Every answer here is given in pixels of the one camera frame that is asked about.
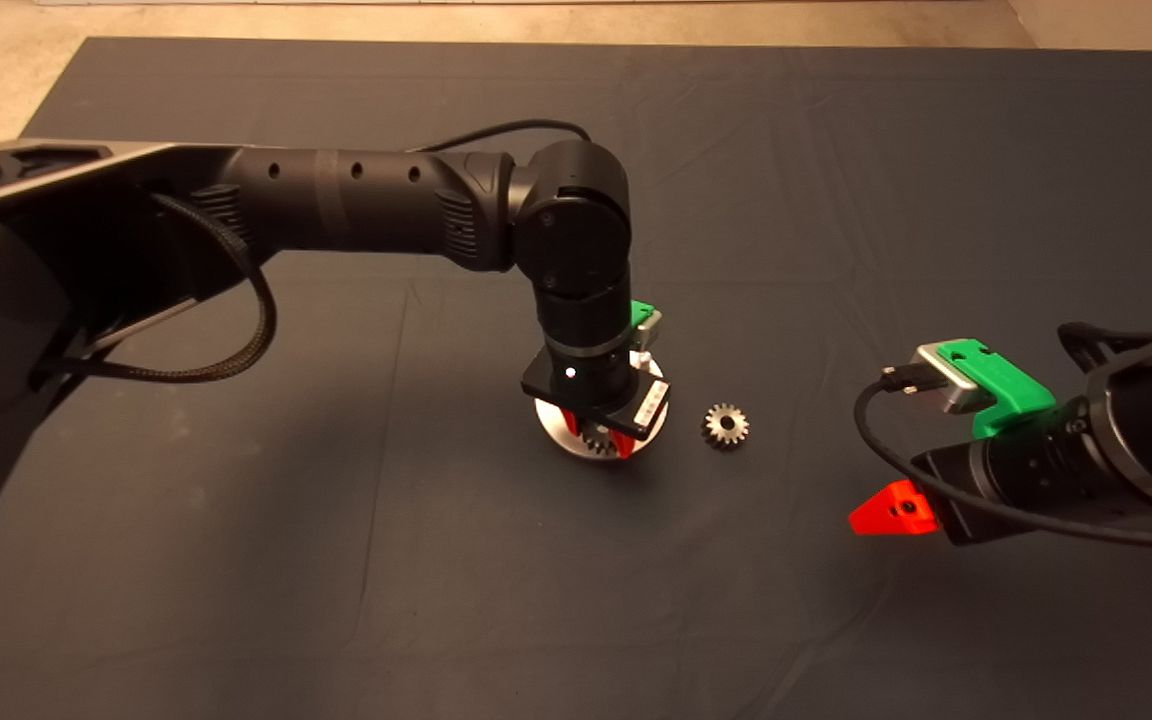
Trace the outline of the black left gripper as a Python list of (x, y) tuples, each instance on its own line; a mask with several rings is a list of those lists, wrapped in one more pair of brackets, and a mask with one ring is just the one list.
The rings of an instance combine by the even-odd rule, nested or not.
[(538, 397), (561, 411), (567, 432), (579, 437), (582, 420), (613, 430), (617, 458), (630, 458), (637, 441), (657, 429), (670, 396), (670, 382), (647, 367), (631, 363), (630, 344), (588, 357), (544, 347), (521, 378), (526, 396)]

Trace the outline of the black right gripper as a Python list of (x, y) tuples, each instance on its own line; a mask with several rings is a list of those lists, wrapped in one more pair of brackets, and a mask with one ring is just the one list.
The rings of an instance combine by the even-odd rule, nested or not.
[[(1021, 511), (1096, 523), (1098, 467), (1085, 418), (1034, 420), (988, 439), (925, 450), (911, 458), (929, 477)], [(910, 480), (878, 488), (847, 515), (855, 536), (927, 536), (940, 530), (929, 497)]]

